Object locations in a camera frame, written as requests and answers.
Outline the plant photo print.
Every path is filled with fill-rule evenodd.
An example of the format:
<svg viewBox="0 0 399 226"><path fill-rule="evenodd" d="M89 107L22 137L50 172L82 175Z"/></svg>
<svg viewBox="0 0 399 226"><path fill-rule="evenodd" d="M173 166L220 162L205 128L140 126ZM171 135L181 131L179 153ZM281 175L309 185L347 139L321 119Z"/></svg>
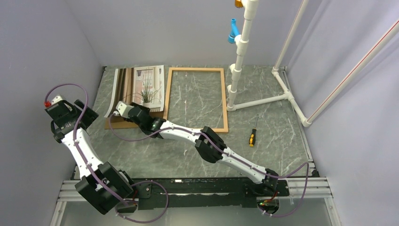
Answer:
<svg viewBox="0 0 399 226"><path fill-rule="evenodd" d="M111 101L105 118L116 110L117 103L136 103L150 112L163 112L165 106L164 65L115 69Z"/></svg>

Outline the wooden picture frame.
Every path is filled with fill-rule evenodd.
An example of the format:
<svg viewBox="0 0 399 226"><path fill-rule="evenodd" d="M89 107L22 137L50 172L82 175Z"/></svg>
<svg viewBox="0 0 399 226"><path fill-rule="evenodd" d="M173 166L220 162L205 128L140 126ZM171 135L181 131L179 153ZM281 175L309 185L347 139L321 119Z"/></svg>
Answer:
<svg viewBox="0 0 399 226"><path fill-rule="evenodd" d="M164 117L189 128L228 133L224 69L170 67Z"/></svg>

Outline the black yellow screwdriver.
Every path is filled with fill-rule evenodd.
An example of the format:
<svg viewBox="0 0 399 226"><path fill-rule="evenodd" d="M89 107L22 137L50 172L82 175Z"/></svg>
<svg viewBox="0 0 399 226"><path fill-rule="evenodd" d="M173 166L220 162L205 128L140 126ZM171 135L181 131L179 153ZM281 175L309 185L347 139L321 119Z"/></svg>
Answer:
<svg viewBox="0 0 399 226"><path fill-rule="evenodd" d="M249 137L249 140L248 140L248 145L250 147L254 147L255 142L256 142L256 131L257 131L256 126L257 126L258 118L259 118L259 115L256 116L255 124L254 124L254 127L251 130L251 134L250 134L250 137Z"/></svg>

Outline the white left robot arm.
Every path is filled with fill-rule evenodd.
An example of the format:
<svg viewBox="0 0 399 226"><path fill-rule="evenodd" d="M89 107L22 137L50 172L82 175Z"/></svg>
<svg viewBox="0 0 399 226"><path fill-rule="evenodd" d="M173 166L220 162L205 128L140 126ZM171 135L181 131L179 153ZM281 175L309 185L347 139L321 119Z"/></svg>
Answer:
<svg viewBox="0 0 399 226"><path fill-rule="evenodd" d="M127 198L134 194L135 184L123 171L98 158L86 132L98 114L91 108L85 109L80 100L71 104L60 96L44 105L52 118L54 139L69 149L77 164L80 182L75 185L76 191L102 214L117 205L132 207L133 202Z"/></svg>

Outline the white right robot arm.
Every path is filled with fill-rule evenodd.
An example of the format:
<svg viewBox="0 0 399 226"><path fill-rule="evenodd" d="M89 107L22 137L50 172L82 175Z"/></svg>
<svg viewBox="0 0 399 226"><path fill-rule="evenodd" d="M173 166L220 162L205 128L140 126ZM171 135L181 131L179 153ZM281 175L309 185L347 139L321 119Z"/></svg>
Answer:
<svg viewBox="0 0 399 226"><path fill-rule="evenodd" d="M209 163L220 163L231 167L252 181L250 191L257 196L274 196L278 188L278 174L257 165L229 148L210 127L192 129L176 125L159 117L152 117L150 109L119 101L117 112L127 121L135 123L140 130L152 137L171 139L193 145L200 157Z"/></svg>

